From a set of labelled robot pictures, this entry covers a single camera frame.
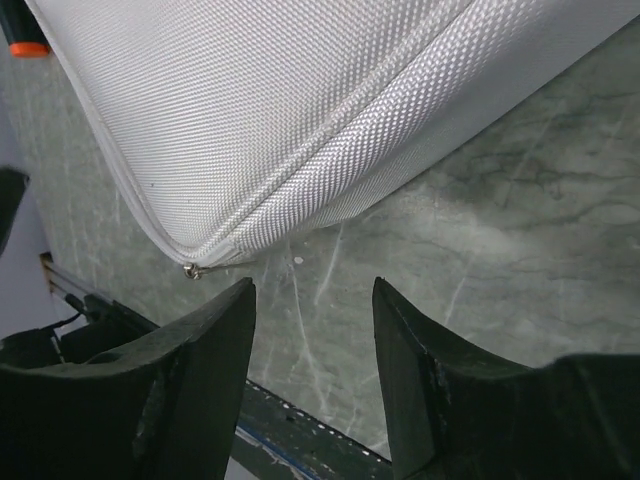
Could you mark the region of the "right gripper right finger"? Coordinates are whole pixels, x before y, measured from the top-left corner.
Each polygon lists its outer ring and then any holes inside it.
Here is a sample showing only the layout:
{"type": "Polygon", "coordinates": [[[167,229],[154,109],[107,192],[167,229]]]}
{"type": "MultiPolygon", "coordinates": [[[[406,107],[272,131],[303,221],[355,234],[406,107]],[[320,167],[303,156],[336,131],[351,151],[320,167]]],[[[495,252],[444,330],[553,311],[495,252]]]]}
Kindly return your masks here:
{"type": "Polygon", "coordinates": [[[395,478],[638,477],[637,355],[531,368],[463,339],[382,278],[372,308],[395,478]]]}

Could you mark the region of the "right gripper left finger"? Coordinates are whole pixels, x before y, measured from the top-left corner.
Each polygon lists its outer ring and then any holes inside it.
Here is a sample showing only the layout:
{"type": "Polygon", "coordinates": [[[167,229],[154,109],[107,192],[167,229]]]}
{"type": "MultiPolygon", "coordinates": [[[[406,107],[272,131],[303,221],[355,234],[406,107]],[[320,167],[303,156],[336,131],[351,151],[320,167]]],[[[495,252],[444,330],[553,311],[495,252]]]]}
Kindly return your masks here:
{"type": "Polygon", "coordinates": [[[5,479],[221,479],[256,324],[244,278],[159,327],[134,313],[1,342],[5,479]]]}

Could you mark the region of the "white medicine kit case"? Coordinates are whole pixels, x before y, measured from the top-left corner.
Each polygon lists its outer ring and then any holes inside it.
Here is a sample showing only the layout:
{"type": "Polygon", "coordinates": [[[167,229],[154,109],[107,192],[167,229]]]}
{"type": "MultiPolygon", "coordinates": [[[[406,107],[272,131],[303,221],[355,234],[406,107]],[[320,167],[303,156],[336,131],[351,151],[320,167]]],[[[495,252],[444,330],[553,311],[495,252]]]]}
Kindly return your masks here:
{"type": "Polygon", "coordinates": [[[198,277],[354,217],[635,1],[32,1],[119,192],[198,277]]]}

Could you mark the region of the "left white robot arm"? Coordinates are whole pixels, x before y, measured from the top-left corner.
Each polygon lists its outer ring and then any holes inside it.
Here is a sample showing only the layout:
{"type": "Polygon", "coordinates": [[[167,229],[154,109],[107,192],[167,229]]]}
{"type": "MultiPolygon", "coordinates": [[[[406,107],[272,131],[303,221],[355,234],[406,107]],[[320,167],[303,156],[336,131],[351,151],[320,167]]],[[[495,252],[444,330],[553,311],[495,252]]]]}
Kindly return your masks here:
{"type": "Polygon", "coordinates": [[[23,171],[2,166],[0,171],[0,255],[9,241],[15,218],[28,189],[30,177],[23,171]]]}

